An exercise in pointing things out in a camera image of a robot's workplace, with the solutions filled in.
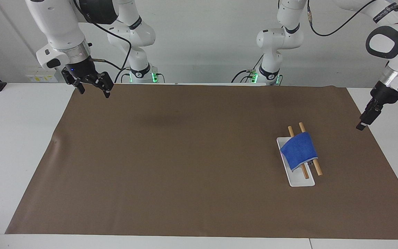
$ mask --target chopstick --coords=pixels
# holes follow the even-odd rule
[[[294,131],[292,126],[288,126],[288,131],[290,132],[290,137],[294,137]],[[305,179],[309,179],[310,176],[308,175],[308,171],[306,171],[305,164],[300,165],[300,167],[302,168],[303,176],[305,177]]]
[[[302,122],[299,123],[299,126],[300,126],[300,130],[302,132],[306,132],[305,126],[303,126]],[[322,169],[320,168],[320,165],[319,165],[319,160],[318,159],[314,159],[313,163],[314,163],[314,167],[316,167],[317,175],[323,175]]]

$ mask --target white tray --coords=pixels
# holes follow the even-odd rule
[[[291,137],[278,137],[277,138],[277,145],[279,147],[279,150],[282,148],[282,146],[286,142],[288,142],[289,139],[291,139]],[[314,182],[313,174],[311,174],[311,169],[307,163],[305,163],[305,167],[306,167],[306,171],[308,171],[308,175],[310,176],[310,178],[305,179],[305,177],[303,176],[303,170],[301,167],[295,169],[294,172],[292,172],[290,169],[290,166],[288,165],[288,162],[286,161],[285,156],[282,153],[281,153],[281,157],[282,157],[283,166],[285,167],[286,176],[288,177],[288,182],[290,183],[290,186],[301,187],[301,186],[316,185],[316,183]]]

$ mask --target green led light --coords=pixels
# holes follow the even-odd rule
[[[254,73],[253,77],[251,78],[251,83],[256,83],[257,78],[259,78],[259,75],[257,73]]]
[[[275,84],[275,85],[281,85],[282,80],[283,80],[283,75],[279,74],[279,75],[277,76],[276,84]]]
[[[153,76],[153,82],[157,83],[158,82],[158,76],[155,73],[151,74]]]

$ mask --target white wall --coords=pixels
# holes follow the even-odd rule
[[[331,1],[313,0],[314,26],[328,33],[353,13]],[[280,27],[275,0],[137,0],[142,18],[157,34],[156,43],[145,48],[149,60],[168,82],[229,82],[243,69],[253,67],[261,55],[256,46],[260,30]],[[106,34],[91,24],[80,24],[92,42],[93,58],[117,65],[124,55],[112,47]],[[284,85],[337,85],[371,87],[385,61],[365,49],[373,21],[358,15],[336,35],[321,38],[311,33],[306,15],[301,26],[305,43],[283,50],[281,73]],[[32,53],[46,44],[45,36],[30,16],[24,0],[0,0],[0,77],[9,82],[26,81],[28,67],[37,66]],[[98,71],[116,74],[109,65]]]

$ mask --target power outlet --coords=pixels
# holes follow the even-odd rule
[[[39,70],[39,71],[30,71],[26,74],[26,77],[30,82],[48,82],[48,83],[56,83],[58,80],[55,77],[56,70]]]

